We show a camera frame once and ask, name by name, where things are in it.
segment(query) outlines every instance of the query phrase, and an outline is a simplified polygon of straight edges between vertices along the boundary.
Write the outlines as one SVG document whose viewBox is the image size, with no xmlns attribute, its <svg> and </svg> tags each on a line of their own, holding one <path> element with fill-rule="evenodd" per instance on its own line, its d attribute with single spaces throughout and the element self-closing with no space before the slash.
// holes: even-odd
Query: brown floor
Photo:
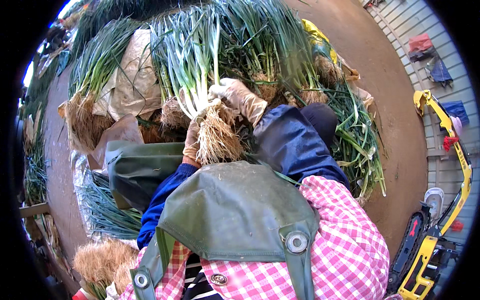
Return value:
<svg viewBox="0 0 480 300">
<path fill-rule="evenodd" d="M 357 0 L 287 0 L 300 17 L 314 22 L 338 53 L 362 77 L 359 86 L 376 100 L 377 124 L 389 158 L 382 155 L 387 197 L 379 189 L 365 210 L 385 237 L 393 258 L 409 216 L 419 209 L 427 188 L 426 144 L 422 123 L 412 105 L 413 88 L 400 59 L 372 17 Z M 69 70 L 55 79 L 47 107 L 48 202 L 66 257 L 71 261 L 78 245 L 86 242 L 73 192 L 67 132 L 57 107 L 67 99 Z M 62 276 L 71 292 L 78 283 Z"/>
<path fill-rule="evenodd" d="M 393 259 L 408 218 L 420 209 L 419 201 L 427 190 L 427 145 L 413 107 L 412 84 L 390 41 L 358 0 L 305 0 L 311 7 L 298 0 L 286 2 L 329 38 L 359 71 L 357 85 L 375 98 L 376 122 L 389 157 L 382 155 L 387 196 L 378 188 L 365 211 L 385 238 Z"/>
</svg>

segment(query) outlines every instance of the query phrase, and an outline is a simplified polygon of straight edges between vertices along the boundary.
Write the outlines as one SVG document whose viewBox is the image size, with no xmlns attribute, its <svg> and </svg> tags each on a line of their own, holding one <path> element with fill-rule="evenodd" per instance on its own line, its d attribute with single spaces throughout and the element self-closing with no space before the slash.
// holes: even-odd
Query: person's leg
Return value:
<svg viewBox="0 0 480 300">
<path fill-rule="evenodd" d="M 325 103 L 312 103 L 300 108 L 300 112 L 312 124 L 325 145 L 330 148 L 338 122 L 335 112 Z"/>
</svg>

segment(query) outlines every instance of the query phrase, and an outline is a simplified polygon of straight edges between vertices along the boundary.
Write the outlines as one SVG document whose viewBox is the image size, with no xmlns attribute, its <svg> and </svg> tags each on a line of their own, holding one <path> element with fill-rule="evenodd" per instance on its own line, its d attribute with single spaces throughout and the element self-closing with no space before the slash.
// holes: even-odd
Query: red arrow sticker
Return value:
<svg viewBox="0 0 480 300">
<path fill-rule="evenodd" d="M 418 222 L 417 220 L 415 220 L 415 222 L 413 222 L 413 228 L 412 228 L 412 231 L 408 234 L 408 235 L 411 235 L 411 236 L 415 236 L 415 227 L 417 226 Z"/>
</svg>

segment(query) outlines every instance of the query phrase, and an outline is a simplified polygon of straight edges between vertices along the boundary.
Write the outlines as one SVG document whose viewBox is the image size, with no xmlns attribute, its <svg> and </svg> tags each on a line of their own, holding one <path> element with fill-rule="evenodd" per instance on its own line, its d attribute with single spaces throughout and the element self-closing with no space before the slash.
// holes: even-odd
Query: metal eyelet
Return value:
<svg viewBox="0 0 480 300">
<path fill-rule="evenodd" d="M 210 281 L 218 286 L 224 286 L 228 282 L 228 278 L 220 273 L 215 273 L 212 276 L 210 276 Z"/>
<path fill-rule="evenodd" d="M 307 236 L 301 231 L 292 231 L 287 234 L 285 238 L 285 245 L 287 249 L 292 253 L 302 253 L 307 249 L 308 239 Z"/>
<path fill-rule="evenodd" d="M 148 277 L 142 272 L 138 272 L 133 278 L 135 285 L 139 288 L 146 288 L 148 286 Z"/>
</svg>

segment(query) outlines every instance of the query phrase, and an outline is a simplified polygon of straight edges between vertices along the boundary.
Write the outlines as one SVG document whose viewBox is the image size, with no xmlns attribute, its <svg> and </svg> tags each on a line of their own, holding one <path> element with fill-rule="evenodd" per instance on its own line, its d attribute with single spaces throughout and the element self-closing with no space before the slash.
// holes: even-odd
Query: corrugated metal wall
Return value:
<svg viewBox="0 0 480 300">
<path fill-rule="evenodd" d="M 368 1 L 360 0 L 362 5 Z M 451 229 L 445 234 L 445 238 L 451 241 L 464 243 L 472 226 L 475 210 L 477 209 L 477 200 L 479 197 L 479 148 L 480 148 L 480 129 L 479 116 L 475 96 L 467 75 L 466 68 L 457 52 L 454 43 L 449 34 L 435 16 L 428 4 L 423 0 L 387 0 L 378 7 L 367 7 L 367 11 L 372 15 L 383 30 L 387 38 L 392 43 L 392 47 L 397 52 L 405 71 L 412 81 L 415 90 L 431 89 L 440 102 L 462 100 L 470 119 L 470 124 L 463 128 L 461 136 L 473 166 L 473 183 L 470 196 L 468 197 L 462 211 L 456 218 L 464 224 L 461 232 L 453 232 Z M 444 61 L 450 75 L 454 79 L 453 88 L 442 87 L 438 83 L 433 83 L 427 78 L 424 67 L 428 60 L 411 63 L 408 59 L 408 39 L 423 33 L 427 33 L 437 49 L 441 59 Z M 425 126 L 425 137 L 428 150 L 428 187 L 440 187 L 445 192 L 444 209 L 454 199 L 463 180 L 460 163 L 456 155 L 449 158 L 438 156 L 444 153 L 443 139 L 445 134 L 440 132 L 440 120 L 436 115 L 431 119 L 430 114 L 423 118 Z M 435 288 L 438 291 L 441 285 L 449 277 L 454 262 L 450 261 L 449 267 L 442 272 L 441 279 Z"/>
</svg>

